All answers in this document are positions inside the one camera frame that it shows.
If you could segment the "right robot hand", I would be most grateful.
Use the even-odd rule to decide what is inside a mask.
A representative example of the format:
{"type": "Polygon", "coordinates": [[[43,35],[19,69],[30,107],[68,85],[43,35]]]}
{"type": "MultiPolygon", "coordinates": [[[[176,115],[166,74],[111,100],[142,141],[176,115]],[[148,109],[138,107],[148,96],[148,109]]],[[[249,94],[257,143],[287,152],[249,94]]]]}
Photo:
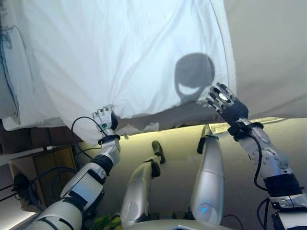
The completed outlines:
{"type": "Polygon", "coordinates": [[[210,87],[206,100],[229,125],[239,119],[248,119],[248,108],[224,84],[218,82],[210,87]]]}

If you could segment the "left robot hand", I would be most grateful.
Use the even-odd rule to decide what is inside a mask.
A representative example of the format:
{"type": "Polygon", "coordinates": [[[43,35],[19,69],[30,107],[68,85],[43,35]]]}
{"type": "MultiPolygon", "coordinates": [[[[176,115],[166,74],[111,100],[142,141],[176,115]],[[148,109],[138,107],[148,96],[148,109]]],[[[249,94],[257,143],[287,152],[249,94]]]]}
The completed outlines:
{"type": "Polygon", "coordinates": [[[92,113],[94,121],[101,130],[115,130],[118,126],[118,121],[113,113],[112,106],[105,106],[92,113]]]}

